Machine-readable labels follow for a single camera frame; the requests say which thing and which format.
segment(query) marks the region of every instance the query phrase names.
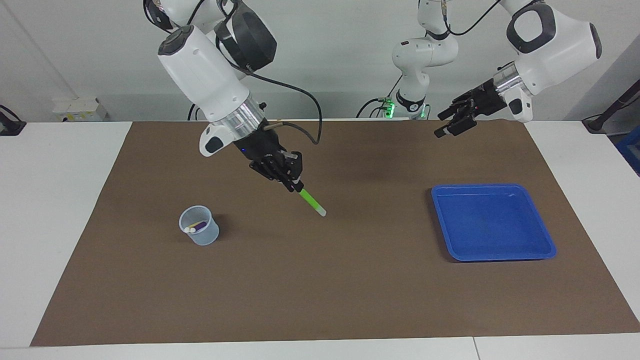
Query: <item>white wall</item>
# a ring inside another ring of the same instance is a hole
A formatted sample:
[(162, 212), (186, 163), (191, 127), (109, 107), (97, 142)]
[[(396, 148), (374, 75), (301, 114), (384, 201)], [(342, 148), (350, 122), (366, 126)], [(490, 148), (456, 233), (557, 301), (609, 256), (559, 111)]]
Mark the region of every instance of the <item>white wall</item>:
[[(80, 96), (97, 96), (114, 120), (180, 120), (189, 103), (156, 58), (164, 33), (145, 19), (137, 0), (0, 0), (41, 50), (45, 62)], [(327, 117), (353, 117), (372, 97), (386, 95), (399, 72), (391, 62), (397, 41), (424, 34), (416, 21), (415, 0), (247, 0), (278, 40), (276, 61), (260, 73), (306, 88), (318, 95)], [(537, 119), (564, 119), (584, 94), (640, 33), (640, 2), (550, 0), (558, 10), (598, 27), (602, 59), (576, 78), (534, 100)], [(455, 0), (450, 18), (463, 29), (492, 4), (490, 0)], [(497, 8), (475, 31), (460, 39), (460, 56), (434, 68), (428, 102), (438, 110), (453, 97), (488, 79), (495, 68), (514, 60), (505, 28), (507, 13)], [(16, 30), (16, 25), (5, 25)], [(0, 35), (3, 49), (0, 100), (28, 114), (50, 118), (48, 97), (66, 96), (64, 84), (42, 70), (42, 61), (26, 61), (22, 39)], [(273, 85), (245, 80), (254, 97), (269, 104), (271, 118), (313, 118), (306, 98)]]
[[(640, 36), (616, 60), (580, 102), (567, 120), (580, 120), (604, 112), (631, 85), (640, 79)], [(640, 101), (615, 113), (606, 124), (607, 133), (617, 133), (640, 125)]]

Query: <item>clear plastic cup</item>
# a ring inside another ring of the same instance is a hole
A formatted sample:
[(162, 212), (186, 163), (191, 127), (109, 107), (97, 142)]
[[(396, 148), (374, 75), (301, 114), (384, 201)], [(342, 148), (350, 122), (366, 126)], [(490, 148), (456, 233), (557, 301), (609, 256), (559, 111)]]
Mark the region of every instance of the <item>clear plastic cup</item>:
[[(206, 222), (206, 225), (195, 233), (188, 233), (186, 231), (189, 226), (201, 222)], [(178, 226), (180, 226), (180, 231), (189, 235), (193, 242), (200, 246), (210, 245), (216, 241), (218, 235), (220, 235), (220, 228), (213, 220), (211, 211), (205, 206), (196, 205), (185, 210), (180, 216)]]

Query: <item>purple marker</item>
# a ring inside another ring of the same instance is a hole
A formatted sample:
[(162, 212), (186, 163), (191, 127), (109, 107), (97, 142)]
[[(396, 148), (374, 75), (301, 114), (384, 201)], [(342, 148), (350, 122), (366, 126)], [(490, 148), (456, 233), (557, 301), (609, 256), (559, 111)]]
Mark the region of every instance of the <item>purple marker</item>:
[(199, 230), (204, 229), (204, 227), (205, 227), (205, 226), (207, 226), (207, 222), (206, 222), (206, 221), (203, 221), (203, 222), (199, 223), (198, 225), (193, 226), (193, 227), (192, 227), (192, 231), (193, 231), (193, 230), (195, 230), (195, 231), (194, 231), (194, 233), (195, 233), (196, 231), (199, 231)]

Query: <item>brown paper mat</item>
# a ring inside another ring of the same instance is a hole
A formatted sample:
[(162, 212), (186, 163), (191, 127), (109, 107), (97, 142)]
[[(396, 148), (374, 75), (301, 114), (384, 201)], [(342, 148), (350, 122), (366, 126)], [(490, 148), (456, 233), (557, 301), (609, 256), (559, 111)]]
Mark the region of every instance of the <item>brown paper mat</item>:
[[(321, 218), (234, 147), (202, 157), (205, 124), (134, 124), (32, 345), (640, 332), (524, 126), (439, 125), (327, 123), (317, 147), (281, 129)], [(557, 257), (455, 262), (429, 195), (451, 183), (524, 185)], [(178, 229), (194, 204), (222, 229), (208, 247)]]

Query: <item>black stand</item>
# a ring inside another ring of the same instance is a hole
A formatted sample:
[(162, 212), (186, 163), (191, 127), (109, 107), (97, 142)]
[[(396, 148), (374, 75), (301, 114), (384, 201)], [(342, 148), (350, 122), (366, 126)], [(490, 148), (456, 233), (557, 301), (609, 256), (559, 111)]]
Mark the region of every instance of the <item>black stand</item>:
[(616, 102), (613, 103), (605, 112), (602, 113), (597, 119), (593, 121), (583, 120), (582, 123), (587, 130), (592, 134), (602, 134), (602, 127), (620, 108), (627, 105), (629, 100), (640, 92), (640, 80), (636, 81), (627, 92), (625, 92)]

